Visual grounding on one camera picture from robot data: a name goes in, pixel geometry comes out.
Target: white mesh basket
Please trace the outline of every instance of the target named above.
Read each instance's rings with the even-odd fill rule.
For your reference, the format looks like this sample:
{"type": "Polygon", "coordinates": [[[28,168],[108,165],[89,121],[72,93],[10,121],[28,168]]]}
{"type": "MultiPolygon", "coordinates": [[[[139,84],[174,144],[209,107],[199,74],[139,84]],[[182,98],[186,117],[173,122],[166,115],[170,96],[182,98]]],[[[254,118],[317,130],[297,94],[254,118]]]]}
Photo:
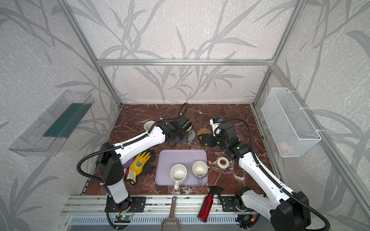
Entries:
{"type": "Polygon", "coordinates": [[[321,140],[287,88],[271,88],[261,110],[282,157],[301,156],[321,140]]]}

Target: glove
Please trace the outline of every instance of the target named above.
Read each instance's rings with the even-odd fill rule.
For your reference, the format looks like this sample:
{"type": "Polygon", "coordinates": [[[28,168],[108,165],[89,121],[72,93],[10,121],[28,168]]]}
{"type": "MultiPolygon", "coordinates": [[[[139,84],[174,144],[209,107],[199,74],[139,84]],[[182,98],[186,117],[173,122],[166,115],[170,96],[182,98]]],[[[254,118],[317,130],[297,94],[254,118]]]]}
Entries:
{"type": "Polygon", "coordinates": [[[155,167],[153,165],[147,167],[148,163],[155,157],[155,154],[150,155],[150,151],[146,150],[140,153],[135,158],[134,162],[130,165],[127,174],[127,181],[131,184],[135,184],[136,177],[146,175],[153,171],[155,167]]]}

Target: red spray bottle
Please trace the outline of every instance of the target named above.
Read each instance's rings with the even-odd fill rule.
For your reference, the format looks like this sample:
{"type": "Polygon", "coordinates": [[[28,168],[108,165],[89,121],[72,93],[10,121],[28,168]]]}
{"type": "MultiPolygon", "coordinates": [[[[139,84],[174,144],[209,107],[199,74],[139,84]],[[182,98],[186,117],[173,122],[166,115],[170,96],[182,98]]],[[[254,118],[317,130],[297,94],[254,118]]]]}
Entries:
{"type": "Polygon", "coordinates": [[[217,186],[210,186],[208,195],[204,198],[201,210],[198,214],[198,219],[202,222],[207,222],[209,212],[211,211],[211,207],[213,204],[213,196],[215,193],[220,197],[221,192],[223,191],[223,188],[217,187],[217,186]]]}

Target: wallpaper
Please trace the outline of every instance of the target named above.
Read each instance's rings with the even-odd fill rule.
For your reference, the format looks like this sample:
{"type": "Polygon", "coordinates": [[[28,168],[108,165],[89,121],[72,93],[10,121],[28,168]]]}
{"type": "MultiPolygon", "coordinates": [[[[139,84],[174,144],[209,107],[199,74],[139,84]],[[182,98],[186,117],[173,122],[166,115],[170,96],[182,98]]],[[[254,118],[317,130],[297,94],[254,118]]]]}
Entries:
{"type": "MultiPolygon", "coordinates": [[[[316,144],[300,157],[282,158],[269,131],[261,107],[272,87],[283,87],[274,73],[262,90],[255,107],[259,115],[266,140],[272,148],[284,182],[295,191],[302,191],[309,199],[310,206],[322,213],[330,222],[330,230],[370,230],[370,221],[354,198],[347,184],[332,165],[321,144],[316,144]]],[[[323,227],[321,219],[311,214],[309,228],[323,227]]]]}
{"type": "Polygon", "coordinates": [[[278,65],[370,190],[369,22],[369,0],[306,6],[278,65]]]}
{"type": "Polygon", "coordinates": [[[296,0],[68,3],[97,58],[267,59],[296,0]]]}
{"type": "MultiPolygon", "coordinates": [[[[86,178],[76,163],[106,141],[119,108],[55,1],[0,2],[0,230],[51,230],[86,178]],[[10,150],[65,90],[95,101],[55,157],[10,150]]],[[[94,162],[83,166],[90,171],[94,162]]]]}
{"type": "Polygon", "coordinates": [[[266,66],[108,66],[123,103],[251,103],[266,66]]]}

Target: litter scoop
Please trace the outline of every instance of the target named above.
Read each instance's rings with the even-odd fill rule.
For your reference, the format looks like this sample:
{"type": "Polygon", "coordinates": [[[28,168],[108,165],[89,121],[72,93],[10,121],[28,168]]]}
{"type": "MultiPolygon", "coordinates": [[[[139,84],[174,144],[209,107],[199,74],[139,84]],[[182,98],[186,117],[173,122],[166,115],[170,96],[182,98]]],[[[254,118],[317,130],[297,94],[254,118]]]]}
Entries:
{"type": "Polygon", "coordinates": [[[179,231],[180,222],[174,218],[175,215],[176,196],[172,198],[171,211],[169,217],[162,221],[161,231],[179,231]]]}

